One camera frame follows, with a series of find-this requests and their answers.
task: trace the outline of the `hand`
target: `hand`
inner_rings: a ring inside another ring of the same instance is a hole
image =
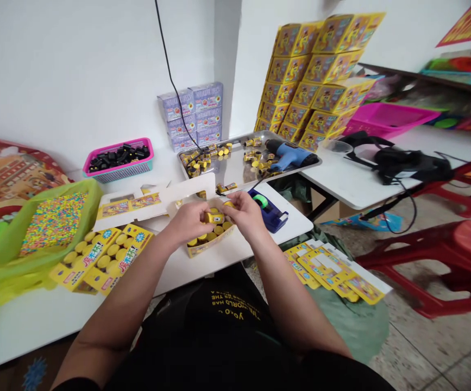
[[[177,214],[162,231],[177,241],[177,244],[185,244],[190,240],[213,231],[215,224],[203,223],[204,212],[210,212],[206,202],[192,202],[179,208]]]
[[[235,208],[223,206],[222,212],[235,221],[239,231],[248,242],[250,239],[269,235],[264,220],[262,220],[260,206],[247,192],[239,191],[228,194],[227,197],[234,203]]]

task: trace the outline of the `colorful sprinkles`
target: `colorful sprinkles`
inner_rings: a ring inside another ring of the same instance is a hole
[[[67,246],[78,230],[86,193],[74,193],[38,205],[23,239],[20,256],[56,245]]]

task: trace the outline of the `stacked yellow box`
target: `stacked yellow box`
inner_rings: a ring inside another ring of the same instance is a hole
[[[278,133],[310,62],[311,51],[322,24],[290,23],[277,31],[255,131]]]
[[[347,79],[384,15],[334,15],[319,23],[311,60],[279,129],[282,137],[316,151],[321,140],[344,131],[374,84],[365,78]]]

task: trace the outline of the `person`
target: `person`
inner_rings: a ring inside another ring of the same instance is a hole
[[[238,264],[168,293],[143,321],[170,255],[213,230],[213,224],[202,222],[207,203],[185,204],[85,324],[52,389],[184,389],[199,384],[203,389],[394,390],[353,360],[274,243],[251,196],[237,192],[228,197],[235,208],[222,211],[255,254],[269,306]]]

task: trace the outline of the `white wall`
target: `white wall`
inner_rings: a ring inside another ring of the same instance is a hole
[[[213,80],[213,5],[159,0],[177,88]],[[107,144],[168,143],[171,89],[152,0],[0,0],[0,138],[78,169]]]
[[[215,37],[213,39],[215,60],[213,74],[215,80],[220,81],[224,85],[223,139],[228,138],[230,130],[241,5],[242,0],[215,1]]]
[[[471,0],[243,0],[238,37],[230,136],[251,132],[277,27],[322,20],[332,14],[387,12],[362,62],[418,72],[442,52],[471,42],[435,48]]]

